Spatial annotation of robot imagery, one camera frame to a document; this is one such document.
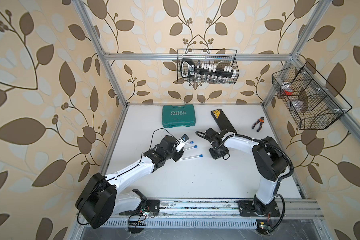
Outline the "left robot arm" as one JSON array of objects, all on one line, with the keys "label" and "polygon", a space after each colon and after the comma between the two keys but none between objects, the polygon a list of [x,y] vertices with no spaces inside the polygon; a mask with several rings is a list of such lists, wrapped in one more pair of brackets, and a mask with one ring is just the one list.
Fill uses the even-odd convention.
[{"label": "left robot arm", "polygon": [[124,190],[163,167],[167,160],[178,161],[188,141],[187,135],[178,140],[166,135],[159,144],[124,169],[105,176],[94,174],[76,202],[79,213],[93,229],[102,226],[113,214],[145,215],[150,208],[147,197],[137,189],[129,193],[124,193]]}]

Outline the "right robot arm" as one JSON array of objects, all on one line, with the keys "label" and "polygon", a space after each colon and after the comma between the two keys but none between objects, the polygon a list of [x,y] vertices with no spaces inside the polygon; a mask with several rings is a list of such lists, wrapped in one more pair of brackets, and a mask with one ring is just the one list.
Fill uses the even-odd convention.
[{"label": "right robot arm", "polygon": [[226,133],[227,131],[218,133],[212,128],[196,132],[197,136],[211,144],[209,152],[215,160],[228,159],[229,149],[253,154],[261,178],[253,203],[248,209],[255,215],[265,216],[272,209],[282,180],[294,173],[292,161],[271,137],[255,139],[241,134],[225,137]]}]

